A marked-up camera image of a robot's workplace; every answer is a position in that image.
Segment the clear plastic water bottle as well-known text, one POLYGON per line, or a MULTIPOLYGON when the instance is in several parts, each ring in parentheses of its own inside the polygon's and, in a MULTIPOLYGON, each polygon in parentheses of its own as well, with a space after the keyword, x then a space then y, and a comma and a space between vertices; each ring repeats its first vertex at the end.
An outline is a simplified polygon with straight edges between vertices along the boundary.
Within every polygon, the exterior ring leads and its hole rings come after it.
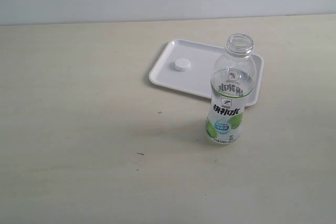
POLYGON ((224 53, 214 64, 211 107, 205 131, 216 144, 227 145, 240 137, 245 106, 256 82, 253 50, 254 42, 250 36, 232 34, 224 53))

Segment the white bottle cap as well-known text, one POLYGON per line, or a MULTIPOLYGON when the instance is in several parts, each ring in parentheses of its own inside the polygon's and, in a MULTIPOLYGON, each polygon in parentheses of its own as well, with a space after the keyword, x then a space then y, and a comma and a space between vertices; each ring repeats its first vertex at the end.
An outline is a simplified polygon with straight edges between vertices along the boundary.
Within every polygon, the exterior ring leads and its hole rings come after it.
POLYGON ((177 71, 188 71, 190 67, 191 67, 191 62, 185 58, 177 59, 174 62, 174 68, 177 71))

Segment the white rectangular tray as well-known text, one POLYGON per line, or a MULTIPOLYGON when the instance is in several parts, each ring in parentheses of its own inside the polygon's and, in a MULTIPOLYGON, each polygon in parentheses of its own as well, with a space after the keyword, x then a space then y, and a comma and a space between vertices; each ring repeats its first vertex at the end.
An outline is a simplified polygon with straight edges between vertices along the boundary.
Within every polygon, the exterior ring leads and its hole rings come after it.
POLYGON ((170 41, 149 73, 152 84, 210 99, 210 79, 215 61, 224 53, 223 47, 194 41, 170 41), (174 62, 185 58, 191 62, 188 71, 177 71, 174 62))

